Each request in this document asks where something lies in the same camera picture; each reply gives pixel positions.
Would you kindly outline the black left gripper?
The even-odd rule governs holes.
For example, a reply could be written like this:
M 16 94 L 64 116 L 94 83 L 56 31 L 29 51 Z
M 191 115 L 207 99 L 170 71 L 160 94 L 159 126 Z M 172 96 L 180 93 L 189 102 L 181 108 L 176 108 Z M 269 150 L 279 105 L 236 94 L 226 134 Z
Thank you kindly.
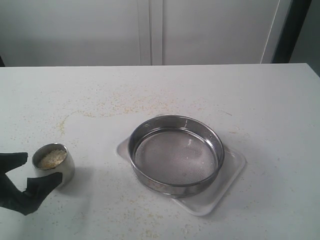
M 27 160 L 27 152 L 0 154 L 0 206 L 25 216 L 37 211 L 46 197 L 62 183 L 63 179 L 61 172 L 42 177 L 29 177 L 25 191 L 19 191 L 6 173 L 21 167 Z

